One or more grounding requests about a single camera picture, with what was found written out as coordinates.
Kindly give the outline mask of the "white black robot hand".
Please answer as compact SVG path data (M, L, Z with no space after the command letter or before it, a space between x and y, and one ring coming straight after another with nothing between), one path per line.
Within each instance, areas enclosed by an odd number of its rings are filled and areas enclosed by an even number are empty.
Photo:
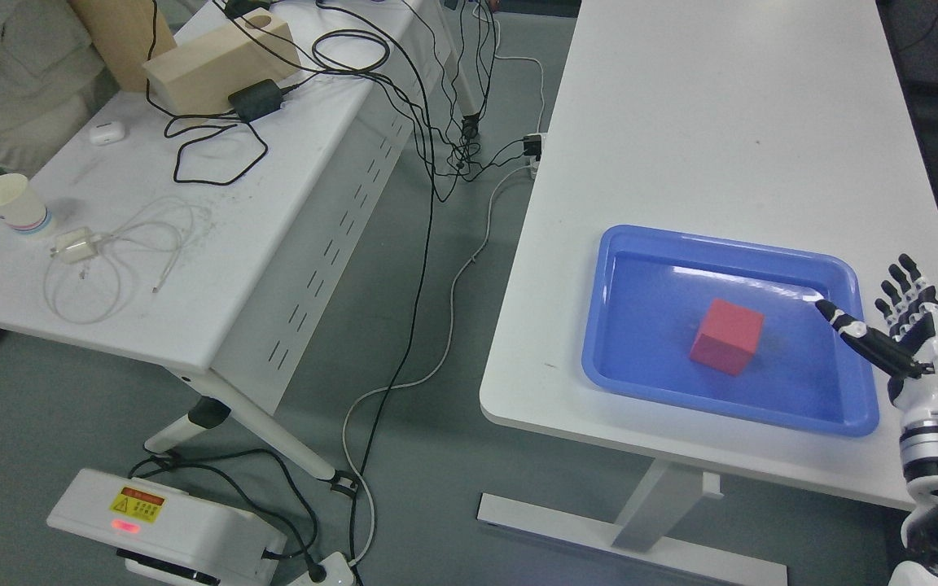
M888 395L901 411L905 433L938 426L938 297L936 287L908 255L888 268L886 298L875 301L887 331L849 315L826 298L815 307L857 355L888 374Z

